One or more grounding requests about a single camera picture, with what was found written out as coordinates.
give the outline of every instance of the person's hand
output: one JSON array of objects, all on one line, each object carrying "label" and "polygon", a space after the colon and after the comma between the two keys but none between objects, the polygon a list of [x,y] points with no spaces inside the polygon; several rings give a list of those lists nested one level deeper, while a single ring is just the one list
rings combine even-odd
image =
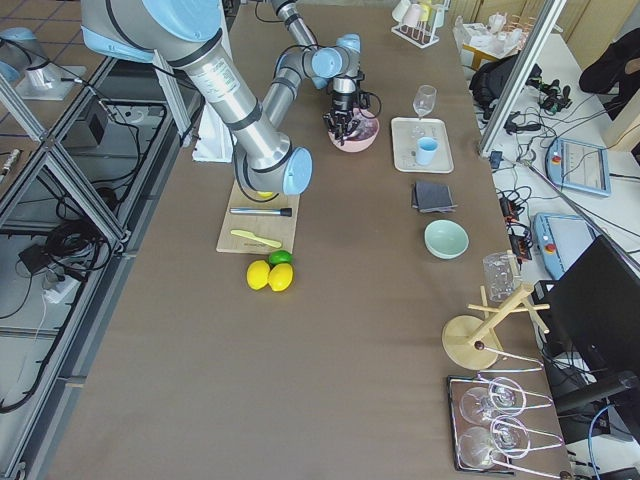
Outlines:
[{"label": "person's hand", "polygon": [[627,75],[636,73],[638,70],[640,70],[640,57],[629,60],[624,66],[624,73]]}]

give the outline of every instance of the white tray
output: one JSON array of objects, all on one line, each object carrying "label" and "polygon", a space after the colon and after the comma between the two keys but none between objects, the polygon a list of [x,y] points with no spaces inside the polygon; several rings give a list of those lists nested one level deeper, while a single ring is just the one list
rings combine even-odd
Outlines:
[{"label": "white tray", "polygon": [[[418,139],[412,137],[411,131],[418,124],[424,130],[426,137],[433,137],[438,141],[436,156],[429,165],[418,165],[416,163],[416,143]],[[393,140],[393,164],[401,172],[453,172],[453,158],[451,158],[449,137],[442,120],[396,117],[391,120],[391,137]]]}]

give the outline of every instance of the blue cable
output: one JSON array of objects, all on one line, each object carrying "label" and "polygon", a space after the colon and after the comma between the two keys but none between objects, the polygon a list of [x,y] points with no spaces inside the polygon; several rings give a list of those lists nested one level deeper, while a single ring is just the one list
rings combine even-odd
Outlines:
[{"label": "blue cable", "polygon": [[598,467],[596,466],[596,460],[595,460],[595,457],[593,456],[593,426],[598,421],[598,418],[600,418],[600,416],[604,412],[609,410],[611,407],[613,407],[613,405],[607,405],[605,407],[602,407],[600,409],[600,411],[598,413],[596,413],[596,416],[593,417],[593,420],[591,420],[591,425],[589,425],[589,434],[587,435],[587,445],[589,446],[589,459],[591,460],[591,467],[593,468],[593,472],[596,474],[596,478],[598,480],[600,480],[600,474],[598,473]]}]

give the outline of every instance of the yellow knife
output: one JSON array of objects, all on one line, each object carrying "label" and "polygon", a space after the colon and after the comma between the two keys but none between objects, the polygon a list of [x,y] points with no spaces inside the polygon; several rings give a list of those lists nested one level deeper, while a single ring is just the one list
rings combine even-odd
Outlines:
[{"label": "yellow knife", "polygon": [[278,240],[262,238],[257,236],[255,233],[249,232],[247,230],[234,229],[234,230],[231,230],[231,235],[235,235],[236,237],[248,238],[249,240],[254,240],[256,242],[264,243],[265,245],[269,245],[270,247],[273,247],[273,248],[280,248],[282,246],[282,242],[279,242]]}]

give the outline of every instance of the person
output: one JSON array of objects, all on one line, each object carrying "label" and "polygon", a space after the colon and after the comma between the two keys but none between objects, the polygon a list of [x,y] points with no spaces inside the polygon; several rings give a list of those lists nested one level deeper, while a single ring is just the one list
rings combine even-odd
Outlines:
[{"label": "person", "polygon": [[[580,89],[587,93],[608,93],[618,84],[618,95],[604,107],[615,119],[640,88],[640,28],[612,43],[595,63],[580,75]],[[640,155],[640,144],[632,153]]]}]

